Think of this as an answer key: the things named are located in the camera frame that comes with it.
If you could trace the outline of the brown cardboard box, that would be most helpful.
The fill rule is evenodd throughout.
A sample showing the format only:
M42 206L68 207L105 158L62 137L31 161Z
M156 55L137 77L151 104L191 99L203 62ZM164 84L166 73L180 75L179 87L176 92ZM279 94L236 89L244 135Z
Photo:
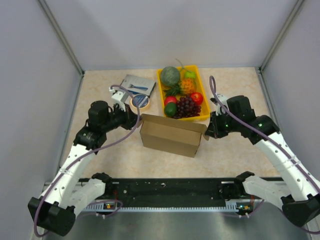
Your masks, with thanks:
M209 140L201 123L144 113L139 126L144 147L185 157L195 157L201 139Z

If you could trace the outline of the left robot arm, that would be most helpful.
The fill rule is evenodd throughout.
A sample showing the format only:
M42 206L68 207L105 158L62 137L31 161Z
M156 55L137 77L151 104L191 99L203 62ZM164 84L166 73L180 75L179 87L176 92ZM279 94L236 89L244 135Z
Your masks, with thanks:
M88 118L76 134L73 146L53 181L40 197L33 197L28 210L33 219L34 234L44 237L48 232L65 236L72 229L79 214L98 198L109 198L114 191L110 177L105 173L95 174L79 190L74 190L82 173L95 155L114 146L128 136L105 145L107 133L122 127L131 135L139 125L140 112L133 112L130 106L118 102L110 107L98 100L90 105Z

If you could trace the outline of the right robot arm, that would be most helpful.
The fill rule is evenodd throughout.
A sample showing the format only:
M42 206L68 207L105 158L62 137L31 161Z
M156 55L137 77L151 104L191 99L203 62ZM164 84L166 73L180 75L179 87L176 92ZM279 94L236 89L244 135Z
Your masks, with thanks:
M259 149L280 174L278 185L246 171L235 178L233 192L239 198L253 195L280 209L295 226L303 227L320 214L320 182L287 145L279 127L267 115L256 116L246 96L210 99L217 109L210 114L205 134L221 139L240 133Z

